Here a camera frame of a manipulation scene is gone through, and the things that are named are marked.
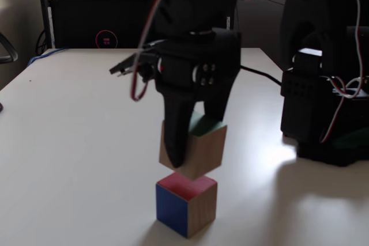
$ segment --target blue cable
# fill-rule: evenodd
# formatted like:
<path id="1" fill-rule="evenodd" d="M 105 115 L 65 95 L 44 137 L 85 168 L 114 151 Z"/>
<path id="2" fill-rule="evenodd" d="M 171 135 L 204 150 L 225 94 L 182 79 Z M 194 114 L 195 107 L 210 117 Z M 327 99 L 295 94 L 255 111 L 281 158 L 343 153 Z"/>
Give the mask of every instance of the blue cable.
<path id="1" fill-rule="evenodd" d="M 67 50 L 68 48 L 60 48 L 60 49 L 57 49 L 57 50 L 54 50 L 54 51 L 51 51 L 50 53 L 47 53 L 45 55 L 41 55 L 41 56 L 38 56 L 38 57 L 34 57 L 32 58 L 31 60 L 29 60 L 28 62 L 28 65 L 27 67 L 29 67 L 35 60 L 38 60 L 38 59 L 43 59 L 43 58 L 46 58 L 46 57 L 49 57 L 50 55 L 52 54 L 55 54 L 57 52 L 60 52 L 60 51 L 63 51 L 63 50 Z"/>

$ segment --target blue face of cube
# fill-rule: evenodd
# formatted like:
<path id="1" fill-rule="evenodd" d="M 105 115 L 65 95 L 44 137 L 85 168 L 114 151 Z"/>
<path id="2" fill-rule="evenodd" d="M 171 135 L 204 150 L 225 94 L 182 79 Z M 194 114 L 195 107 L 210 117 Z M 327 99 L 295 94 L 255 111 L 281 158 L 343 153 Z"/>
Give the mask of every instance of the blue face of cube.
<path id="1" fill-rule="evenodd" d="M 156 217 L 184 237 L 188 229 L 188 203 L 177 195 L 156 185 Z"/>

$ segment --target white table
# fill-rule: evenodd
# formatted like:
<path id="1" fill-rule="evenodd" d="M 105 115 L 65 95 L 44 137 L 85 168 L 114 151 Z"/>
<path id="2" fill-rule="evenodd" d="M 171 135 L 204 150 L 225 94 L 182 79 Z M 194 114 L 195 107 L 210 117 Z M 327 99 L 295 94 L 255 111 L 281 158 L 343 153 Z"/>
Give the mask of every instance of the white table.
<path id="1" fill-rule="evenodd" d="M 347 246 L 369 243 L 369 164 L 296 160 L 283 98 L 241 72 L 229 100 L 217 219 L 191 240 L 156 221 L 163 101 L 108 70 L 132 51 L 68 50 L 0 92 L 0 246 Z M 281 78 L 259 49 L 243 64 Z"/>

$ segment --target computer tower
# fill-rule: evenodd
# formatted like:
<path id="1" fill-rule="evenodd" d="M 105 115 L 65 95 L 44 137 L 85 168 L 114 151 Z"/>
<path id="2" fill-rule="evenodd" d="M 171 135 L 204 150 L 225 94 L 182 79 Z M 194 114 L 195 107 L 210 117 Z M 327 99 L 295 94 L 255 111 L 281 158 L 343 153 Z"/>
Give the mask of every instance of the computer tower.
<path id="1" fill-rule="evenodd" d="M 41 0 L 48 48 L 137 48 L 153 0 Z M 216 21 L 233 29 L 234 11 Z M 150 32 L 148 41 L 159 39 Z"/>

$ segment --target wooden block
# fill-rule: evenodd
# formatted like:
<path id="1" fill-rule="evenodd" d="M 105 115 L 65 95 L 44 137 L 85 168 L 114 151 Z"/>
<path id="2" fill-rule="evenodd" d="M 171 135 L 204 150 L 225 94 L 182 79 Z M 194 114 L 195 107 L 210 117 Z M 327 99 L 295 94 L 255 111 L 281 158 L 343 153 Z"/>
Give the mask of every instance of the wooden block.
<path id="1" fill-rule="evenodd" d="M 156 184 L 157 219 L 184 237 L 191 237 L 216 217 L 216 181 L 196 181 L 173 173 Z"/>
<path id="2" fill-rule="evenodd" d="M 190 123 L 185 162 L 180 168 L 174 168 L 164 144 L 163 122 L 159 162 L 190 180 L 196 180 L 221 165 L 226 134 L 227 126 L 222 122 L 194 112 Z"/>

